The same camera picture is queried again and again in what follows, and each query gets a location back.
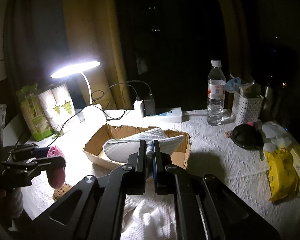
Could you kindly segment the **yellow curtain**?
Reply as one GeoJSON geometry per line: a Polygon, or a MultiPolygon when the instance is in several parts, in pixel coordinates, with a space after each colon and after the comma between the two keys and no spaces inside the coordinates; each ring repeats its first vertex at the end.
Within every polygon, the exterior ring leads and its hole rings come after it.
{"type": "Polygon", "coordinates": [[[70,62],[101,63],[85,72],[94,97],[100,97],[98,103],[109,109],[130,109],[114,0],[63,0],[63,14],[70,62]]]}

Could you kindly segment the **white charger plug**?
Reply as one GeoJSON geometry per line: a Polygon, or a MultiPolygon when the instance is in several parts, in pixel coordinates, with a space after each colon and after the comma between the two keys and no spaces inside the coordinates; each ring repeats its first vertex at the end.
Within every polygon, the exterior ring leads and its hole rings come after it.
{"type": "Polygon", "coordinates": [[[133,104],[134,106],[134,111],[136,113],[136,115],[140,118],[144,117],[145,114],[145,109],[144,109],[144,103],[143,100],[136,100],[133,104]]]}

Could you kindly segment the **black power adapter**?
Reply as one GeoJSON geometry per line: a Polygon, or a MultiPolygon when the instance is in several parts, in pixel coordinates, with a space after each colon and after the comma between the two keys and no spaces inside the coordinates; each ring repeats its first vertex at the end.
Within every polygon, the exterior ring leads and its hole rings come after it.
{"type": "Polygon", "coordinates": [[[156,107],[155,107],[155,101],[152,96],[148,96],[143,100],[143,106],[144,106],[144,115],[145,116],[153,116],[156,115],[156,107]]]}

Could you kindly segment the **white perforated basket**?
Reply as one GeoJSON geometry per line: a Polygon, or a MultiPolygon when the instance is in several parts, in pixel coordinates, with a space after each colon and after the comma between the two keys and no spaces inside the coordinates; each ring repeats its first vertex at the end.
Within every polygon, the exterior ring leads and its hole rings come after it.
{"type": "Polygon", "coordinates": [[[236,125],[247,122],[256,122],[263,103],[264,97],[259,95],[256,98],[245,98],[238,92],[234,93],[231,117],[236,125]]]}

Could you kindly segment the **white desk lamp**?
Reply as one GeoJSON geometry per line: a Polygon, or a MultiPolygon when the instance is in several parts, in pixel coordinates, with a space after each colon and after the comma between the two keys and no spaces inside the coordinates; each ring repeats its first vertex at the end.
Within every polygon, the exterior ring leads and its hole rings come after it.
{"type": "Polygon", "coordinates": [[[75,106],[81,110],[85,121],[95,117],[97,109],[102,111],[102,107],[93,105],[91,85],[85,75],[85,72],[98,68],[100,64],[95,59],[67,63],[55,69],[51,74],[52,79],[67,80],[70,95],[74,97],[75,106]]]}

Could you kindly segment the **green paper cup sleeve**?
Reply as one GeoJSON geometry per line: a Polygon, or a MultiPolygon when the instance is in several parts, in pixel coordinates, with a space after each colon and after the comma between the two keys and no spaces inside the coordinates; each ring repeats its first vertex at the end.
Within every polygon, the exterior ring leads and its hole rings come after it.
{"type": "Polygon", "coordinates": [[[38,85],[24,86],[16,91],[19,106],[25,122],[35,141],[41,141],[51,135],[54,131],[48,122],[37,96],[38,85]]]}

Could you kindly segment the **brown fuzzy plush toy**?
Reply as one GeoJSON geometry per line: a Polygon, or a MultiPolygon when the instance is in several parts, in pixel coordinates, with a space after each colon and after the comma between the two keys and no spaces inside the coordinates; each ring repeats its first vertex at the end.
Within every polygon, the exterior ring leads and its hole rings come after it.
{"type": "Polygon", "coordinates": [[[64,196],[70,189],[72,188],[72,186],[68,183],[64,183],[63,186],[61,188],[55,189],[53,192],[53,200],[57,201],[59,200],[62,196],[64,196]]]}

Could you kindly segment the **pink knitted item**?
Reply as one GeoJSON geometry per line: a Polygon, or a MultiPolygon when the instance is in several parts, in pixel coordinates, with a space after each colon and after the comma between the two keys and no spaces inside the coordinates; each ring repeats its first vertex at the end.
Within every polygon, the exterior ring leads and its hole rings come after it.
{"type": "Polygon", "coordinates": [[[52,168],[46,172],[49,185],[54,189],[59,189],[65,182],[65,156],[60,148],[52,146],[47,153],[47,157],[59,157],[52,168]]]}

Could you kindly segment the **yellow snack packet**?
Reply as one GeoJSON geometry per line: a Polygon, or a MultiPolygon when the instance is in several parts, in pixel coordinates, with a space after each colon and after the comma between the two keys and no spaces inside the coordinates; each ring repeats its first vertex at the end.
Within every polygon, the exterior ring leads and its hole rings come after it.
{"type": "Polygon", "coordinates": [[[296,192],[298,175],[293,166],[293,157],[286,148],[273,152],[264,151],[268,163],[271,192],[269,201],[282,200],[296,192]]]}

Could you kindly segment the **white embossed tablecloth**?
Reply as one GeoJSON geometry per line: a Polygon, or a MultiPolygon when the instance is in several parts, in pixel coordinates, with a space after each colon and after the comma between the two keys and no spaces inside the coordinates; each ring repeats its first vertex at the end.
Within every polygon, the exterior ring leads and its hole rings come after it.
{"type": "MultiPolygon", "coordinates": [[[[54,144],[66,159],[66,182],[75,185],[84,176],[103,176],[106,168],[93,164],[83,147],[94,133],[106,124],[97,109],[85,113],[85,122],[53,141],[39,142],[39,146],[54,144]]],[[[159,127],[163,130],[185,132],[190,137],[190,152],[183,157],[189,173],[203,176],[214,174],[241,200],[270,223],[283,239],[300,239],[300,195],[294,199],[273,204],[269,201],[268,164],[257,151],[247,151],[235,145],[224,133],[235,124],[224,121],[219,126],[206,122],[204,111],[191,111],[183,122],[160,123],[140,119],[128,111],[122,119],[112,120],[110,126],[159,127]]],[[[122,239],[175,239],[174,207],[171,197],[157,197],[149,187],[145,195],[128,197],[125,227],[122,239]]]]}

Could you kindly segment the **open cardboard box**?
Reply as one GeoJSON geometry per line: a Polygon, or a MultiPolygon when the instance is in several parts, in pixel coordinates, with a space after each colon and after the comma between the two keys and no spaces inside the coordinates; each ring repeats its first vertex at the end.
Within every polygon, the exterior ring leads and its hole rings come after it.
{"type": "Polygon", "coordinates": [[[159,142],[161,152],[168,154],[174,165],[187,167],[191,147],[190,135],[158,127],[105,124],[85,144],[83,152],[93,164],[113,170],[126,164],[128,157],[139,151],[141,141],[144,141],[147,147],[155,140],[159,142]]]}

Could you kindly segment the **clear water bottle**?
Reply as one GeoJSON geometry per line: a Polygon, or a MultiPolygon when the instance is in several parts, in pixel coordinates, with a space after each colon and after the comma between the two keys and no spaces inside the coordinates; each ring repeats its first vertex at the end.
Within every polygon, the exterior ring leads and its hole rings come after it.
{"type": "Polygon", "coordinates": [[[212,60],[211,66],[207,78],[207,122],[217,126],[223,118],[226,78],[221,69],[221,60],[212,60]]]}

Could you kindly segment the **white blue flat box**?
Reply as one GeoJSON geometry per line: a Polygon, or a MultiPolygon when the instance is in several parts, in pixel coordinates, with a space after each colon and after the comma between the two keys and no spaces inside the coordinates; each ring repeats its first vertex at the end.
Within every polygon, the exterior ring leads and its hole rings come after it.
{"type": "Polygon", "coordinates": [[[148,118],[159,123],[178,123],[183,122],[183,112],[180,107],[162,108],[156,110],[156,115],[150,115],[148,118]]]}

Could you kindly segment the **white paper cup sleeve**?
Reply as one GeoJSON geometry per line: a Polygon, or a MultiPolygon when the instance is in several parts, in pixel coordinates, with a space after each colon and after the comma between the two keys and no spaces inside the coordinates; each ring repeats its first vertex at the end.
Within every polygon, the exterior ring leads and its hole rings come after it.
{"type": "Polygon", "coordinates": [[[66,83],[50,86],[48,90],[38,94],[38,100],[44,114],[56,135],[62,136],[68,131],[67,126],[75,120],[74,104],[66,83]]]}

